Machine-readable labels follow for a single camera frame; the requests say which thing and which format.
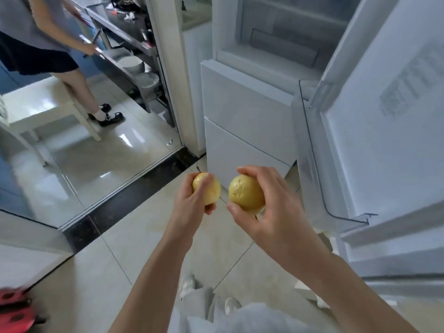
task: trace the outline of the tile floor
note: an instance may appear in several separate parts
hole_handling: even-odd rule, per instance
[[[0,141],[36,219],[60,227],[113,192],[134,175],[180,145],[176,130],[155,114],[148,114],[103,75],[89,80],[97,102],[107,102],[126,121],[102,129],[96,142],[73,116],[36,129],[37,159],[4,131]],[[173,139],[173,145],[167,142]]]
[[[206,159],[198,160],[206,170]],[[160,240],[186,169],[33,288],[52,319],[45,332],[106,332],[131,284]],[[297,169],[287,176],[299,187]],[[204,216],[182,267],[223,298],[267,302],[308,324],[338,332],[333,319],[293,291],[296,280],[272,261],[233,222],[223,192],[217,210]]]

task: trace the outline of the refrigerator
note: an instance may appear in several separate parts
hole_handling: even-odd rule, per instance
[[[296,162],[307,217],[385,298],[444,298],[444,0],[213,0],[208,170]]]

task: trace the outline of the white stool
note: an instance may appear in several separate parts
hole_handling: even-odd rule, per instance
[[[75,101],[68,88],[58,78],[49,77],[0,96],[0,127],[34,153],[42,166],[46,165],[43,156],[20,133],[29,132],[32,138],[38,141],[39,137],[34,128],[71,114],[85,126],[95,140],[102,140],[86,120],[84,108]]]

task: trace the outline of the refrigerator drawer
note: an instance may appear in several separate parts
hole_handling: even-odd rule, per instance
[[[248,145],[207,117],[204,120],[208,171],[213,173],[225,188],[228,189],[231,180],[239,175],[236,171],[239,166],[275,167],[283,177],[290,170],[290,166]]]
[[[202,89],[205,117],[293,165],[296,143],[291,95],[213,60],[202,63]]]

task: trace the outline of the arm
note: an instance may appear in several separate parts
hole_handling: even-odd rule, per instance
[[[41,31],[73,49],[80,50],[88,55],[96,53],[96,47],[93,44],[85,44],[81,40],[72,37],[53,22],[51,13],[44,0],[29,0],[29,4],[34,21]]]
[[[258,221],[230,203],[227,208],[235,222],[282,268],[321,297],[346,332],[417,333],[342,258],[327,250],[308,223],[301,201],[275,168],[245,166],[237,171],[258,179],[266,212]]]
[[[207,175],[193,193],[198,173],[188,174],[179,190],[165,233],[137,277],[131,292],[108,333],[165,333],[179,284],[180,269],[193,236],[215,205],[204,205],[204,194],[213,180]]]

